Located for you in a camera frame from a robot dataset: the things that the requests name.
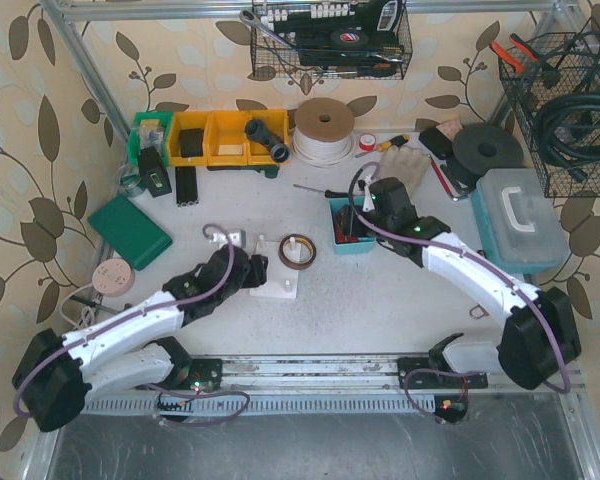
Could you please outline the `brown tape roll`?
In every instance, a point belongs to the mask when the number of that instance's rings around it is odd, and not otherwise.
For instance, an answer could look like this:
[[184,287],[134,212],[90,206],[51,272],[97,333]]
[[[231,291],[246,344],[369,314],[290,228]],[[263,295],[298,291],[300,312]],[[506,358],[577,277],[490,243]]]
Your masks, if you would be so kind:
[[317,249],[310,238],[300,234],[291,234],[280,242],[278,256],[287,268],[302,271],[315,262]]

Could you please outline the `beige work glove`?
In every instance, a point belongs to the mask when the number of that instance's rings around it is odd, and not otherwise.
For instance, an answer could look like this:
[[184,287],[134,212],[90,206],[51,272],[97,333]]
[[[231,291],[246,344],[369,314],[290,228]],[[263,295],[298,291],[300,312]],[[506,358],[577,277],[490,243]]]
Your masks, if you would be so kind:
[[430,157],[422,150],[391,146],[380,160],[380,178],[395,177],[402,182],[410,197],[420,187],[425,173],[430,166]]

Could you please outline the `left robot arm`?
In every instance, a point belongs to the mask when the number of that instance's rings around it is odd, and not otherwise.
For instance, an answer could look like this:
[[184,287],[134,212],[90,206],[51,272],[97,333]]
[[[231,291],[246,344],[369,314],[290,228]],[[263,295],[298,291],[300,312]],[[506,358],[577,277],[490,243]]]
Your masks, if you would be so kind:
[[207,380],[193,371],[175,333],[239,290],[264,285],[268,265],[264,255],[225,245],[105,321],[62,335],[52,329],[36,334],[12,377],[14,412],[52,432],[119,391],[146,386],[199,393]]

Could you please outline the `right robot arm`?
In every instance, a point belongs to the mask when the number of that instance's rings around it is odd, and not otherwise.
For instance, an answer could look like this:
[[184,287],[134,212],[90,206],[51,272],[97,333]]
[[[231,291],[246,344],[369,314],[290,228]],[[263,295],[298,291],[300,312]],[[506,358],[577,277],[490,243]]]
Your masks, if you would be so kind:
[[544,385],[571,389],[568,364],[581,353],[571,302],[562,290],[547,291],[520,280],[469,248],[448,225],[416,213],[395,177],[379,179],[357,171],[349,186],[361,186],[364,201],[347,196],[354,218],[371,235],[449,281],[482,307],[499,329],[497,339],[458,335],[443,345],[443,364],[433,373],[473,376],[503,373],[526,390]]

